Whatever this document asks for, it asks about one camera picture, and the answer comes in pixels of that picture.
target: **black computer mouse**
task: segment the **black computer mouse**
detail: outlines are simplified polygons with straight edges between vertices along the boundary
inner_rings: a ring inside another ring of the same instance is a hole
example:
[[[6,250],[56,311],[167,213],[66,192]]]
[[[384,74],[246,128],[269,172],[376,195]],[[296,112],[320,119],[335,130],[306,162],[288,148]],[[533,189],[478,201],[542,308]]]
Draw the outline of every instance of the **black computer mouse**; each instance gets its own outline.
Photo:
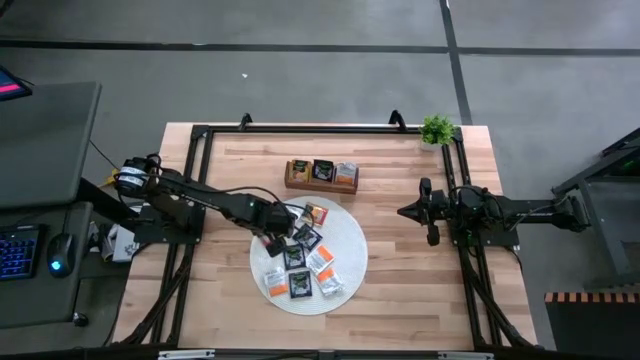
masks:
[[[76,247],[73,235],[60,233],[49,240],[47,267],[53,277],[69,276],[76,264]]]

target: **wooden table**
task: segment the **wooden table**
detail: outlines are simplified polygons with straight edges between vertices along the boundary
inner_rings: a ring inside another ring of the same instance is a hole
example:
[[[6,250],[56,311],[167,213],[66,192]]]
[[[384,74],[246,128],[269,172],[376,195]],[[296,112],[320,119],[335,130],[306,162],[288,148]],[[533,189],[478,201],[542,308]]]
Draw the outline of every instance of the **wooden table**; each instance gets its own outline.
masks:
[[[167,124],[160,151],[163,166],[182,171],[192,125]],[[501,194],[488,128],[462,130],[472,182]],[[451,149],[458,173],[455,148]],[[254,283],[249,268],[251,234],[207,211],[191,271],[180,347],[471,349],[458,254],[446,225],[439,224],[441,244],[431,247],[426,228],[396,214],[398,208],[416,201],[421,177],[431,178],[434,189],[446,189],[441,152],[421,151],[417,137],[408,135],[217,134],[207,184],[221,189],[261,186],[283,200],[311,194],[284,187],[284,166],[293,158],[352,161],[360,166],[357,195],[313,194],[341,204],[360,223],[369,248],[363,284],[351,300],[328,314],[284,312]],[[114,340],[126,337],[158,297],[166,252],[166,245],[153,245],[133,261]],[[487,248],[486,253],[496,301],[523,336],[535,342],[515,258],[502,248]],[[163,339],[173,305],[168,309]],[[489,339],[484,306],[478,310]]]

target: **gray floor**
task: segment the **gray floor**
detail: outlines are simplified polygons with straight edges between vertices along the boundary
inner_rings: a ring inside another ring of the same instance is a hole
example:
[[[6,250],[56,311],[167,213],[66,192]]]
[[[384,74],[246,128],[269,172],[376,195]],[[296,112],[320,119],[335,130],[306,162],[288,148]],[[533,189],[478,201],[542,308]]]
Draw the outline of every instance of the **gray floor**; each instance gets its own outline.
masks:
[[[449,0],[459,46],[634,48],[634,0]],[[221,44],[444,46],[437,0],[21,0],[0,36]],[[460,122],[446,54],[0,49],[37,84],[104,85],[93,139],[116,162],[158,149],[168,121]],[[616,57],[461,56],[474,124],[488,125],[504,192],[544,198],[638,126],[640,62]],[[109,166],[89,155],[87,176]],[[554,348],[543,294],[579,291],[609,265],[593,234],[521,226],[540,344]]]

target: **monitor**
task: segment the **monitor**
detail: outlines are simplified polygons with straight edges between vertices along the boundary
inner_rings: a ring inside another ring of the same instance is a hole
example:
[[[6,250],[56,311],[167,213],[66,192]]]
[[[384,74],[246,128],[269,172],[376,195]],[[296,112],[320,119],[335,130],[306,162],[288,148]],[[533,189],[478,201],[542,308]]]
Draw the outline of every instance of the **monitor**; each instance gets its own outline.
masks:
[[[20,79],[0,66],[0,101],[31,95],[29,89]]]

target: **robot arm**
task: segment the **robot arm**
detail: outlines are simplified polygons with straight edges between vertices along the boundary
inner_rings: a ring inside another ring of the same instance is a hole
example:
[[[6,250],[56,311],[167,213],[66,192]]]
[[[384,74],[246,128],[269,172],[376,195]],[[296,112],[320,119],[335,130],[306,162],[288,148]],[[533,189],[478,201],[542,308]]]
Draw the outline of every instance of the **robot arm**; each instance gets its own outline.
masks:
[[[156,155],[125,162],[116,176],[119,194],[144,200],[163,215],[166,222],[189,230],[194,204],[220,212],[225,219],[266,237],[272,256],[282,251],[282,236],[290,237],[294,221],[284,204],[243,193],[217,190],[185,178],[180,172],[161,168]]]
[[[559,200],[511,200],[491,194],[486,188],[461,186],[447,197],[442,190],[432,191],[431,180],[420,180],[420,198],[398,209],[398,214],[429,227],[427,240],[438,245],[440,234],[436,220],[447,220],[456,229],[509,232],[518,224],[552,224],[560,229],[580,232],[589,226],[584,207],[574,196]]]

